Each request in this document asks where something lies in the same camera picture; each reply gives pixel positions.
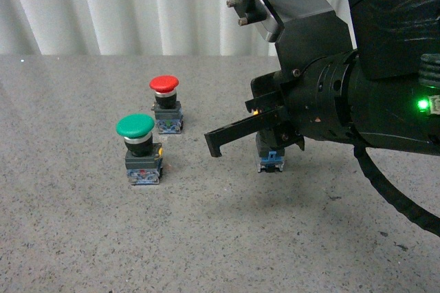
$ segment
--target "gray concrete surface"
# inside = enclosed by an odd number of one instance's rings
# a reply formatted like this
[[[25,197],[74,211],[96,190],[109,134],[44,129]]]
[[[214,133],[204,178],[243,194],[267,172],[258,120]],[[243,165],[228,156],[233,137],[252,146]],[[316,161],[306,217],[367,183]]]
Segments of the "gray concrete surface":
[[[258,57],[0,57],[0,291],[440,292],[440,238],[370,186],[352,147],[306,140],[256,172],[254,136],[209,156],[204,133],[248,115]],[[159,186],[124,176],[121,117],[180,79],[182,135]],[[371,151],[440,215],[439,158]]]

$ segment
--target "green push button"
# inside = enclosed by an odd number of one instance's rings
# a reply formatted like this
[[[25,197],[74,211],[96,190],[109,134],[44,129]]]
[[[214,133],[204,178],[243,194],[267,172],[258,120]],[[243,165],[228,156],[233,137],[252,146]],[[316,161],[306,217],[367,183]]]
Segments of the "green push button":
[[[116,125],[116,132],[122,137],[140,138],[153,130],[154,119],[143,113],[136,113],[121,119]]]

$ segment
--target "screw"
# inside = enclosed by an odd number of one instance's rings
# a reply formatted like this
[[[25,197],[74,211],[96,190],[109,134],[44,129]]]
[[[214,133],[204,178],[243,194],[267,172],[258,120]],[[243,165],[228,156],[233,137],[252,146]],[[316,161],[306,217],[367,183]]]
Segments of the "screw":
[[[301,71],[298,69],[298,68],[296,68],[296,69],[293,69],[292,71],[291,71],[291,73],[294,75],[294,77],[296,77],[296,78],[299,78],[300,76],[301,76]]]
[[[226,5],[228,6],[228,8],[233,8],[237,5],[237,3],[235,2],[235,0],[227,0]]]
[[[246,26],[248,24],[248,18],[240,18],[239,26]]]

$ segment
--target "curtain fold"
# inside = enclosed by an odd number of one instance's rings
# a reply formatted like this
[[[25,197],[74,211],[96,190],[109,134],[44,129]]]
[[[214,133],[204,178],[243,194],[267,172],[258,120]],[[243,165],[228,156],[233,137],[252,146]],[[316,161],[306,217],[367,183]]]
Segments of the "curtain fold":
[[[0,35],[0,54],[276,54],[226,0],[0,0]]]

